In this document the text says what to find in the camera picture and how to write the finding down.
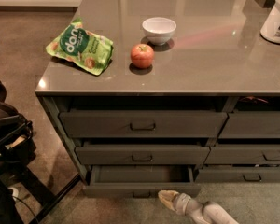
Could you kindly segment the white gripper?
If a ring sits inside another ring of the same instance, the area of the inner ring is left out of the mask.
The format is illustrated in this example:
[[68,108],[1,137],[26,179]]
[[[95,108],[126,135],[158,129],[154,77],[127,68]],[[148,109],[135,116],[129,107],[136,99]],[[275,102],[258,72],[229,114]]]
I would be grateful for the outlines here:
[[175,190],[160,190],[159,200],[170,210],[184,216],[191,197],[185,193],[178,193]]

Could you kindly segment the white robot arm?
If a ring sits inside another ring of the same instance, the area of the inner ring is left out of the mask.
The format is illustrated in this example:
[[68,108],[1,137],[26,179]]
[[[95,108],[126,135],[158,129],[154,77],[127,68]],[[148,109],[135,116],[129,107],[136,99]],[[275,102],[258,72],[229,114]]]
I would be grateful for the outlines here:
[[239,224],[217,203],[200,203],[188,194],[175,190],[161,190],[158,197],[168,209],[180,216],[189,217],[194,224]]

